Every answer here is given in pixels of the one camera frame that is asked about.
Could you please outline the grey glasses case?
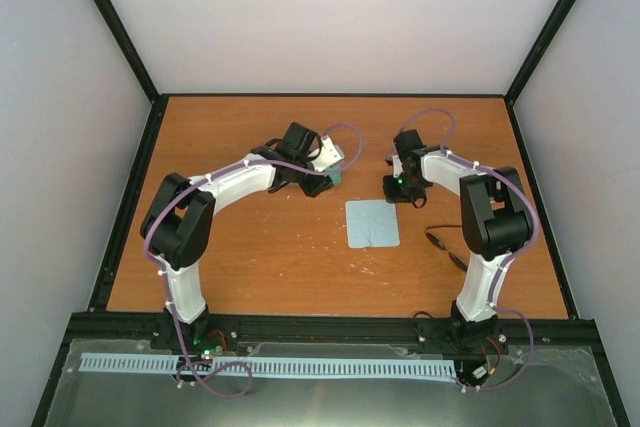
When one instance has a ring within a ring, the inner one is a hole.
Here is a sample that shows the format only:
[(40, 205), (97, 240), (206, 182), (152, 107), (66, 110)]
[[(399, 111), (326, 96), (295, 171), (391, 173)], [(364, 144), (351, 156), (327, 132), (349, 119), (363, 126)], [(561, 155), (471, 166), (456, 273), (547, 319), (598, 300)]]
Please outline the grey glasses case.
[(338, 154), (338, 159), (332, 165), (328, 166), (324, 172), (328, 173), (333, 184), (338, 186), (342, 182), (342, 173), (340, 169), (343, 167), (345, 162), (345, 154), (339, 146), (336, 146), (336, 152)]

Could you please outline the light blue cleaning cloth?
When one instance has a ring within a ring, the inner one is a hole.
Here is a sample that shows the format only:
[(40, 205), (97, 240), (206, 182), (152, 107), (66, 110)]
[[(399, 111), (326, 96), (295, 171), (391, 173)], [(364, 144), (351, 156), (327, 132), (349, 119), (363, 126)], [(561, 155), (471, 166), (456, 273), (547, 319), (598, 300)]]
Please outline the light blue cleaning cloth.
[(394, 204), (385, 200), (347, 201), (345, 216), (350, 248), (392, 248), (400, 245)]

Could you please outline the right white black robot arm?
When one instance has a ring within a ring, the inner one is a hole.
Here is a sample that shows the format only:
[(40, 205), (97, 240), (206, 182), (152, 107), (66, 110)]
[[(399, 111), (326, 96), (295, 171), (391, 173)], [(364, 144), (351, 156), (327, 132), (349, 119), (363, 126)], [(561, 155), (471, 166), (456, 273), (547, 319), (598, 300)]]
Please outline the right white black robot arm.
[(453, 301), (445, 337), (469, 351), (496, 329), (498, 298), (515, 259), (537, 240), (540, 221), (516, 168), (492, 168), (451, 150), (426, 146), (415, 129), (398, 133), (383, 177), (385, 200), (426, 204), (427, 189), (439, 185), (460, 201), (461, 230), (470, 259), (461, 292)]

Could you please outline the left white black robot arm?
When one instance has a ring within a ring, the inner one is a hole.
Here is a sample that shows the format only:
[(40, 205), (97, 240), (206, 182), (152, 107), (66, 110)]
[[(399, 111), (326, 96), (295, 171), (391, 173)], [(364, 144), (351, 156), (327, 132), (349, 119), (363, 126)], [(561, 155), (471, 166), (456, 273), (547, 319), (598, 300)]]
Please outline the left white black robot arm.
[(205, 253), (214, 217), (231, 204), (258, 192), (275, 193), (298, 185), (311, 198), (330, 189), (329, 171), (344, 153), (328, 135), (293, 122), (284, 137), (272, 139), (226, 167), (192, 177), (167, 175), (144, 217), (145, 256), (159, 265), (167, 288), (166, 309), (177, 321), (172, 335), (186, 349), (201, 347), (208, 325), (199, 261)]

